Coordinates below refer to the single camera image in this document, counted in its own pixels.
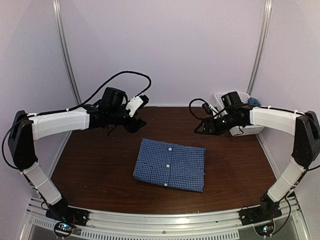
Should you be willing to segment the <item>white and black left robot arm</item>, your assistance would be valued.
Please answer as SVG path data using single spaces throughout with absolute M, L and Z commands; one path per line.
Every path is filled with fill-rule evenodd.
M 119 106 L 109 110 L 92 104 L 41 113 L 20 110 L 4 136 L 13 160 L 11 168 L 18 170 L 35 188 L 55 217 L 67 222 L 72 218 L 72 211 L 64 195 L 43 170 L 37 142 L 62 133 L 105 129 L 109 125 L 122 126 L 133 134 L 147 124 L 137 117 L 137 112 L 137 107 Z

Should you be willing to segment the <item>blue grey cloth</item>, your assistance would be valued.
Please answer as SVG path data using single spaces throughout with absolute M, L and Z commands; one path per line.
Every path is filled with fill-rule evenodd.
M 253 97 L 250 97 L 248 100 L 247 100 L 247 103 L 249 105 L 255 105 L 255 106 L 260 106 L 261 103 L 256 99 L 256 98 L 253 98 Z

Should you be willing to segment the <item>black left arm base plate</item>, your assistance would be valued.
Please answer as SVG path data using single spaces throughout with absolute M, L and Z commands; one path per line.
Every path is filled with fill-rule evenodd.
M 85 227 L 89 217 L 89 211 L 69 206 L 62 208 L 49 206 L 45 216 L 60 222 Z

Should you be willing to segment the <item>blue checked shirt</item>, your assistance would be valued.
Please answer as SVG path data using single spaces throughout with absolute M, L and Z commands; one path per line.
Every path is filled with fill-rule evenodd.
M 133 178 L 166 188 L 202 193 L 206 149 L 143 138 Z

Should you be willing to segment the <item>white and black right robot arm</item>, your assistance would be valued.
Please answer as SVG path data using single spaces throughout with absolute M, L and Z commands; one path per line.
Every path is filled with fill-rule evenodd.
M 273 158 L 284 157 L 277 162 L 282 173 L 276 182 L 260 198 L 256 210 L 259 220 L 268 220 L 279 202 L 293 191 L 312 170 L 312 163 L 320 154 L 320 121 L 314 111 L 280 109 L 271 106 L 257 106 L 238 103 L 223 109 L 224 115 L 200 118 L 194 129 L 196 134 L 220 136 L 234 127 L 264 127 L 265 149 Z

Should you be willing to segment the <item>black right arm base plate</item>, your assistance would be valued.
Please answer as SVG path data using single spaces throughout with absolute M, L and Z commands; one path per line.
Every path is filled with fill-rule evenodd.
M 261 206 L 248 207 L 244 206 L 238 211 L 238 215 L 243 226 L 257 224 L 265 221 L 271 221 L 273 218 L 281 217 L 280 209 L 274 210 L 272 213 L 264 212 Z

